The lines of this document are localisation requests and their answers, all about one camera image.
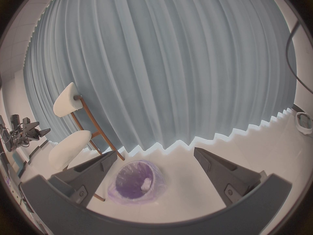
floor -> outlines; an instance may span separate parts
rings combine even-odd
[[[106,216],[144,223],[183,221],[225,208],[193,157],[194,147],[201,147],[241,166],[257,172],[265,170],[267,175],[276,173],[293,183],[283,207],[262,232],[267,234],[299,197],[313,169],[313,138],[301,134],[295,128],[294,115],[295,112],[288,109],[272,117],[269,123],[262,121],[260,126],[250,125],[246,132],[234,129],[229,137],[216,134],[214,140],[196,137],[190,146],[177,141],[166,150],[159,144],[147,151],[137,147],[129,154],[120,149],[126,157],[125,161],[118,159],[113,164],[96,191],[106,201],[92,198],[87,208]],[[69,168],[96,156],[96,151],[84,149],[70,163]],[[154,163],[162,172],[168,189],[154,203],[137,206],[115,204],[107,196],[110,179],[124,164],[137,159]],[[34,172],[28,168],[23,176],[29,178],[29,173]]]

white chair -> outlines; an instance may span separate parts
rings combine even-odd
[[[84,108],[87,115],[91,119],[92,123],[95,125],[98,131],[91,133],[90,131],[84,130],[83,127],[78,122],[78,119],[74,115],[74,111]],[[98,147],[92,142],[92,138],[101,135],[111,149],[117,152],[117,155],[122,159],[123,156],[117,151],[111,141],[107,138],[103,130],[100,128],[99,124],[96,122],[95,118],[92,116],[89,108],[87,107],[82,96],[78,94],[77,88],[74,83],[70,83],[58,96],[57,100],[53,105],[53,112],[58,117],[63,117],[71,114],[75,120],[80,131],[69,135],[67,138],[62,140],[57,144],[49,154],[49,163],[57,170],[65,170],[69,163],[80,153],[80,151],[87,145],[88,142],[102,154]]]

pleated curtain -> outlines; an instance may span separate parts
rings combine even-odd
[[[52,0],[27,50],[26,91],[53,142],[77,131],[53,113],[70,82],[128,152],[228,136],[292,107],[289,34],[274,0]],[[293,45],[289,59],[296,70]],[[75,114],[96,131],[83,110]]]

ceiling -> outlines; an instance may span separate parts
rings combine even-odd
[[[40,15],[51,0],[29,0],[12,22],[0,47],[0,74],[3,82],[23,69],[27,47]]]

plastic bag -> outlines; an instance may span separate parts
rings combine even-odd
[[[111,179],[108,196],[123,205],[145,204],[155,201],[166,189],[158,167],[147,160],[137,160],[126,164]]]

